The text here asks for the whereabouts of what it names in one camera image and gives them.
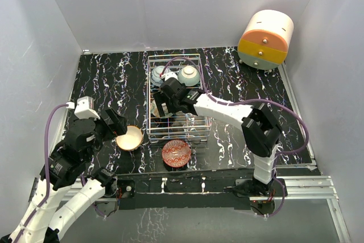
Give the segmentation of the white bowl brown rim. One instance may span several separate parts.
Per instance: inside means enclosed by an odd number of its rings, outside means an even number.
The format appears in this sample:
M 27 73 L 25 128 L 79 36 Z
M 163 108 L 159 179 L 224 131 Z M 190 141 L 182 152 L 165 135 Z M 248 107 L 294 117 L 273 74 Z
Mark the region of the white bowl brown rim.
M 116 137 L 117 146 L 125 151 L 136 150 L 143 142 L 143 133 L 137 126 L 129 125 L 124 135 Z

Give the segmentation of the blue white patterned bowl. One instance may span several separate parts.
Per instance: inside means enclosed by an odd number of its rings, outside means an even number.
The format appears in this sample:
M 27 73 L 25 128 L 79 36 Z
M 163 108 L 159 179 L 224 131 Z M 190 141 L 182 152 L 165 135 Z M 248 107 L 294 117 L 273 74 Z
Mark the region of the blue white patterned bowl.
M 150 75 L 150 81 L 151 81 L 152 85 L 154 85 L 156 87 L 160 87 L 162 85 L 162 83 L 164 83 L 165 77 L 162 76 L 163 69 L 164 69 L 164 66 L 162 66 L 162 65 L 156 66 L 152 69 L 151 75 Z

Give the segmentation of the pale green bowl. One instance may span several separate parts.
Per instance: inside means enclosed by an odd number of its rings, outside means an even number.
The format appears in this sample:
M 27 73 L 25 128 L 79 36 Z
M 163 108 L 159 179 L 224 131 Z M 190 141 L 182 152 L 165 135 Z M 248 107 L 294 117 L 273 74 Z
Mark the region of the pale green bowl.
M 185 84 L 186 87 L 192 87 L 197 85 L 200 82 L 200 74 L 198 70 L 191 66 L 184 66 L 178 73 L 178 81 L 182 84 Z

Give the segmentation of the cream bowl leaf pattern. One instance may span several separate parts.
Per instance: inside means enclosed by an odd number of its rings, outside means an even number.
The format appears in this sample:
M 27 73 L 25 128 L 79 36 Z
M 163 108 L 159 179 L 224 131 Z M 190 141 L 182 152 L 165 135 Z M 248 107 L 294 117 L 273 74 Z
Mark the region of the cream bowl leaf pattern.
M 156 105 L 156 102 L 155 100 L 152 100 L 151 102 L 151 108 L 150 108 L 150 111 L 151 111 L 151 114 L 154 116 L 154 117 L 157 117 L 159 118 L 160 115 L 159 115 L 159 111 L 158 111 L 158 107 Z

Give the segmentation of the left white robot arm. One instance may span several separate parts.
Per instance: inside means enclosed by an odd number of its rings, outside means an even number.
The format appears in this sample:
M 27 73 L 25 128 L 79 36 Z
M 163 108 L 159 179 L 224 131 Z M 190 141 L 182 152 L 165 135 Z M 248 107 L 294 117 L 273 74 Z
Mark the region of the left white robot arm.
M 108 121 L 88 113 L 70 124 L 64 139 L 45 158 L 26 213 L 12 233 L 1 237 L 1 242 L 60 242 L 97 199 L 116 193 L 117 176 L 101 167 L 66 204 L 60 204 L 104 143 L 127 132 L 125 117 L 112 108 L 104 113 L 109 116 Z

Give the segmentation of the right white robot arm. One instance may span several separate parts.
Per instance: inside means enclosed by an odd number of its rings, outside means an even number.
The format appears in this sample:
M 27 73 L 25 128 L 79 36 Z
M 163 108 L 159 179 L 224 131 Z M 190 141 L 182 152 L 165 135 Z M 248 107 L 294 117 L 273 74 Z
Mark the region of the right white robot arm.
M 254 155 L 254 173 L 251 186 L 262 196 L 274 189 L 275 161 L 282 127 L 265 103 L 251 106 L 222 101 L 198 88 L 187 88 L 170 78 L 153 95 L 159 114 L 183 112 L 214 118 L 239 129 L 245 144 Z

